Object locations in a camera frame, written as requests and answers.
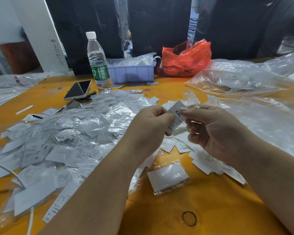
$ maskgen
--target smartphone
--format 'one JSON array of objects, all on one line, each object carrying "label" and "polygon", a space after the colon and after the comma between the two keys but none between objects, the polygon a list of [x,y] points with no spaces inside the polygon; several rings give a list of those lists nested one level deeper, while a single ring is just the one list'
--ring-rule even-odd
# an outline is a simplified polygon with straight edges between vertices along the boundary
[{"label": "smartphone", "polygon": [[91,80],[74,83],[74,85],[65,95],[64,100],[70,101],[70,100],[85,98],[89,92],[90,86],[91,86]]}]

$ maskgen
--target white cable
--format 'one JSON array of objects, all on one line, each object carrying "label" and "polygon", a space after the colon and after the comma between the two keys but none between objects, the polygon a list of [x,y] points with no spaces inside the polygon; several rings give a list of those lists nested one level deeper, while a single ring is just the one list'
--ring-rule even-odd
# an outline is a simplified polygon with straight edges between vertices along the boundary
[{"label": "white cable", "polygon": [[[7,172],[10,172],[12,175],[15,176],[15,178],[20,182],[21,186],[26,189],[26,186],[22,182],[21,178],[16,174],[13,170],[10,170],[2,165],[0,165],[0,168],[6,170]],[[34,206],[30,208],[30,215],[29,215],[29,223],[28,223],[28,228],[27,228],[27,235],[30,235],[30,232],[32,230],[32,225],[33,225],[33,219],[34,219]]]}]

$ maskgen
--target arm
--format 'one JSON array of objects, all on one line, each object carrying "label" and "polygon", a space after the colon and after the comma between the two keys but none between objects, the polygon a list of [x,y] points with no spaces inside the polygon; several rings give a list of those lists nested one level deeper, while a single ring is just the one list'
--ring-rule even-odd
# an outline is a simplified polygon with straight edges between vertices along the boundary
[{"label": "arm", "polygon": [[117,234],[136,169],[159,148],[175,120],[165,112],[161,106],[141,110],[120,142],[39,235]]},{"label": "arm", "polygon": [[294,157],[263,141],[227,111],[207,105],[181,109],[190,142],[233,166],[294,234]]}]

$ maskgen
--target hand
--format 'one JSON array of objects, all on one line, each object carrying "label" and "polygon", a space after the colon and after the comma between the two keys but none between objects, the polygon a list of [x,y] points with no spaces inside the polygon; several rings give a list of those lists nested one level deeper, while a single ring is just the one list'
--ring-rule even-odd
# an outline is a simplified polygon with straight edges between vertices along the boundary
[{"label": "hand", "polygon": [[215,106],[198,106],[200,109],[192,108],[193,105],[180,110],[187,117],[188,140],[233,166],[238,159],[236,156],[244,151],[247,142],[258,137],[226,110]]},{"label": "hand", "polygon": [[131,149],[131,153],[139,157],[139,165],[160,147],[166,129],[174,122],[174,114],[166,112],[159,105],[142,109],[120,140],[120,145]]}]

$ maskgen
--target plastic water bottle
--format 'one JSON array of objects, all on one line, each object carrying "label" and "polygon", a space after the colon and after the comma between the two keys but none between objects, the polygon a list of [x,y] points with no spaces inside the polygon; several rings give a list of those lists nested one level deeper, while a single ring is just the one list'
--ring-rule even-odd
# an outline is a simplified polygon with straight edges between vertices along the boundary
[{"label": "plastic water bottle", "polygon": [[99,93],[107,93],[111,91],[111,80],[108,72],[105,53],[97,41],[96,33],[86,32],[88,39],[87,54],[92,73],[97,84]]}]

